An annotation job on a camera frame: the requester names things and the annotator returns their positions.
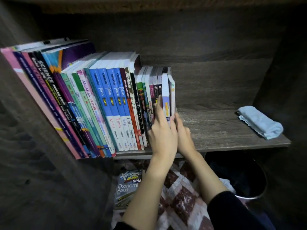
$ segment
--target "trash bin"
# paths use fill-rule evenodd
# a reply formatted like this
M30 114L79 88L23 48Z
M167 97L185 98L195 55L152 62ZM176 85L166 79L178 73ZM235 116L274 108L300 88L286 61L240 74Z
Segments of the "trash bin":
M208 152L205 160L219 178L228 179L244 204L263 195L267 178L262 168L243 151Z

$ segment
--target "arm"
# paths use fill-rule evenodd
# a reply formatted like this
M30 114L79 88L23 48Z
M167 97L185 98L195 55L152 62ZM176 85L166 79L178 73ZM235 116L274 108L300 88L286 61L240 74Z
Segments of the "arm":
M175 114L178 132L178 150L191 164L196 174L202 199L215 230L263 229L264 226L248 211L240 200L222 184L217 175L196 151L190 130L184 127L178 113Z
M160 96L156 105L156 119L149 131L153 156L122 219L137 230L155 228L163 183L177 152L176 125L171 121L169 127L161 105Z

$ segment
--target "towel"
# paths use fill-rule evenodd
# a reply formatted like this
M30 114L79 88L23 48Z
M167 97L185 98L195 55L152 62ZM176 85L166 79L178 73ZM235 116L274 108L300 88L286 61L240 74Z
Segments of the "towel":
M271 120L253 106L244 106L238 109L239 119L247 123L265 139L278 137L284 130L281 123Z

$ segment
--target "row of books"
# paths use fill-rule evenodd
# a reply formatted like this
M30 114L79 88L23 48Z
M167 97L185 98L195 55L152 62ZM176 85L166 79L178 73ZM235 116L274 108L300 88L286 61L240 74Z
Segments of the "row of books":
M174 117L171 68L142 67L135 52L96 53L68 38L1 52L76 159L148 147L159 95L168 122Z

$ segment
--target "shelf board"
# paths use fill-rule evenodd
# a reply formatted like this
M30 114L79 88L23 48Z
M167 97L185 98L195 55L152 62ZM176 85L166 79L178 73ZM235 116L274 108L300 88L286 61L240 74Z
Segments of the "shelf board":
M200 152L288 147L291 141L284 135L266 140L240 121L236 110L178 110L184 125L190 128L195 147ZM121 151L116 158L151 155L151 148L141 151Z

